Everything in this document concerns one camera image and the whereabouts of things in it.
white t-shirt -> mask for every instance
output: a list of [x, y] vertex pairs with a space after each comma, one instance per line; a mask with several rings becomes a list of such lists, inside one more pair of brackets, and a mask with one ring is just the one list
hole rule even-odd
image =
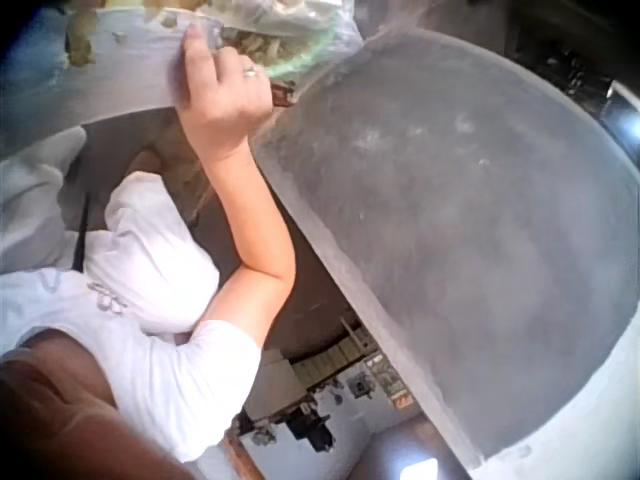
[[0, 354], [49, 328], [95, 357], [123, 417], [182, 462], [222, 439], [260, 363], [255, 342], [224, 321], [208, 321], [181, 346], [145, 335], [115, 295], [81, 273], [0, 276]]

